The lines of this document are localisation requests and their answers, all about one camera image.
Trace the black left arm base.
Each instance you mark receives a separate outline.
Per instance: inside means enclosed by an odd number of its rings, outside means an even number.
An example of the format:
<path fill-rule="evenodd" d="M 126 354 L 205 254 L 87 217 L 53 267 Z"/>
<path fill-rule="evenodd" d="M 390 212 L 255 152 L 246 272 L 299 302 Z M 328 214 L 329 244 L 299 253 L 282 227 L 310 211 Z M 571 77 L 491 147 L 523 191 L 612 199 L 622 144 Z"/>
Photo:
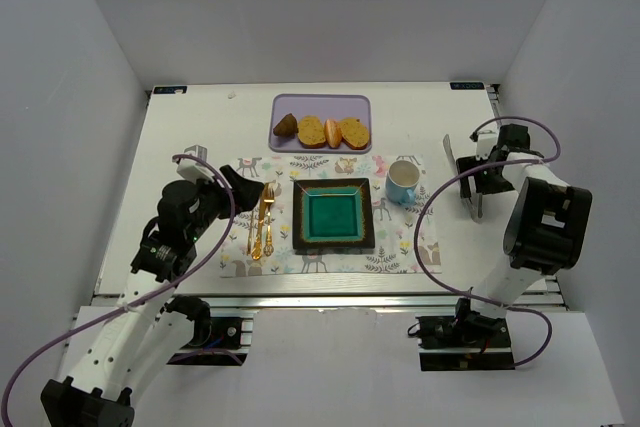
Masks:
<path fill-rule="evenodd" d="M 207 302 L 178 296 L 165 305 L 167 313 L 184 314 L 193 327 L 192 339 L 169 365 L 242 366 L 251 344 L 253 320 L 239 314 L 211 313 Z"/>

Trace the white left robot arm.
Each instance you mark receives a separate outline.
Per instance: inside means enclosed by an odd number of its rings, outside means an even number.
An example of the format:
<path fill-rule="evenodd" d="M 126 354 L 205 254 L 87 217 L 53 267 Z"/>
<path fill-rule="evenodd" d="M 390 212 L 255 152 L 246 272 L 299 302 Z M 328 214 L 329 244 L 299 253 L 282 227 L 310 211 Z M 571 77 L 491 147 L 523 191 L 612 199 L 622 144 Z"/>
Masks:
<path fill-rule="evenodd" d="M 213 341 L 208 304 L 175 291 L 211 224 L 253 210 L 264 185 L 229 165 L 214 174 L 189 156 L 177 163 L 180 177 L 162 190 L 114 315 L 66 377 L 41 393 L 53 426 L 132 425 L 135 402 L 174 354 Z"/>

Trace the orange glazed bun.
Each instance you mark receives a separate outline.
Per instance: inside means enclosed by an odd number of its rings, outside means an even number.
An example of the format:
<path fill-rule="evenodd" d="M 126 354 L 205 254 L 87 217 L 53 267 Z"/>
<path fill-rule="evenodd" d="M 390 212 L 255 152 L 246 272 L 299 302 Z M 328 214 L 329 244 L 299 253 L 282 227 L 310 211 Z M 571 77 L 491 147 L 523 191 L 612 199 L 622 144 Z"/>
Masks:
<path fill-rule="evenodd" d="M 327 119 L 324 124 L 326 142 L 332 149 L 337 149 L 342 142 L 340 124 L 335 119 Z"/>

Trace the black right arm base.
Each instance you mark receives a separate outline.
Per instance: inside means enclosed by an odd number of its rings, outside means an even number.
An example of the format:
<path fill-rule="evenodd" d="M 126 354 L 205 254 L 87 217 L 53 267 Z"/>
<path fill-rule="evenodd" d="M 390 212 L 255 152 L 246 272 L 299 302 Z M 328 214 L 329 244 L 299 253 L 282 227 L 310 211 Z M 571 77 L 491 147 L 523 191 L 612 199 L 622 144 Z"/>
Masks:
<path fill-rule="evenodd" d="M 421 316 L 407 329 L 418 341 L 423 372 L 507 371 L 515 369 L 506 321 L 496 330 L 464 327 L 453 316 Z"/>

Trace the large seeded bread slice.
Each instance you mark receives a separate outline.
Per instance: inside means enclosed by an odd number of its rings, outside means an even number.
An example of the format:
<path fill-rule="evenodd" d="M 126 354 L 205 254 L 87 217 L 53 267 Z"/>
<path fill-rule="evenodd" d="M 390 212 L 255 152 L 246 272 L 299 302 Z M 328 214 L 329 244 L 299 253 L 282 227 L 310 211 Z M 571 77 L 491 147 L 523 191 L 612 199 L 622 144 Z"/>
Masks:
<path fill-rule="evenodd" d="M 352 150 L 365 149 L 370 141 L 368 128 L 357 118 L 348 117 L 339 121 L 343 142 Z"/>

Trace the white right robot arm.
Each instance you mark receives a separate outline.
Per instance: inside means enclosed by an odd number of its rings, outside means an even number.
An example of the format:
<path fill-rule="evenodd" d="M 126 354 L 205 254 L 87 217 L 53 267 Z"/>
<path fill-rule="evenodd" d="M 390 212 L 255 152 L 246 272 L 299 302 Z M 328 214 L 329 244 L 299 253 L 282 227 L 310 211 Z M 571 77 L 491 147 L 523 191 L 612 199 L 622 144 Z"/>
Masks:
<path fill-rule="evenodd" d="M 476 153 L 455 158 L 448 137 L 443 147 L 458 174 L 482 167 L 460 181 L 460 196 L 471 217 L 482 217 L 481 203 L 487 195 L 515 191 L 514 210 L 503 238 L 506 258 L 470 293 L 475 300 L 461 298 L 452 327 L 461 333 L 495 333 L 504 324 L 507 307 L 531 285 L 545 276 L 568 270 L 577 263 L 588 224 L 592 194 L 569 185 L 531 149 L 528 128 L 503 125 L 497 131 L 472 134 Z"/>

